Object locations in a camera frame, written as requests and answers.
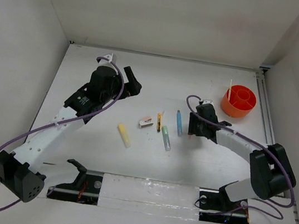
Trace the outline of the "thin yellow highlighter pen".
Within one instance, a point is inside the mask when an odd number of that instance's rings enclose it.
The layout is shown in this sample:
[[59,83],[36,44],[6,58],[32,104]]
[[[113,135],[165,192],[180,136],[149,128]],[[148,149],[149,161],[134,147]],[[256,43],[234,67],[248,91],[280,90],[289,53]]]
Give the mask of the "thin yellow highlighter pen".
[[233,80],[231,79],[231,81],[230,81],[230,86],[229,86],[229,89],[228,89],[228,95],[227,95],[227,97],[228,97],[228,101],[230,101],[230,99],[231,99],[231,92],[232,92],[232,82]]

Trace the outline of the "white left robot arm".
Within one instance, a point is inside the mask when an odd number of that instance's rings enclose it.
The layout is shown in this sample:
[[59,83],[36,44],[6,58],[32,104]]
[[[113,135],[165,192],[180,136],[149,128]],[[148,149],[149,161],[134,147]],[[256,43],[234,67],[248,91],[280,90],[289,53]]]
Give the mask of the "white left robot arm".
[[43,190],[46,175],[40,169],[45,159],[73,132],[102,112],[105,105],[140,93],[142,85],[131,67],[124,68],[127,82],[109,63],[100,63],[90,81],[64,102],[53,119],[53,127],[41,130],[8,153],[0,152],[0,182],[26,203]]

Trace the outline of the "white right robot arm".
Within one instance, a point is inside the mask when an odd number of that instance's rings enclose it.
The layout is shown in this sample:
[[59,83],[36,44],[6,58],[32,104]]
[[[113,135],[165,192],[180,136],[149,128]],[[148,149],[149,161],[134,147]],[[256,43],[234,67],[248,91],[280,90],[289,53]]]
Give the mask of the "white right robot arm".
[[231,126],[218,120],[214,104],[209,100],[200,100],[190,112],[189,135],[205,137],[249,163],[249,178],[220,187],[211,199],[205,200],[202,208],[229,211],[248,199],[271,201],[285,191],[293,193],[296,179],[285,148],[277,143],[259,144]]

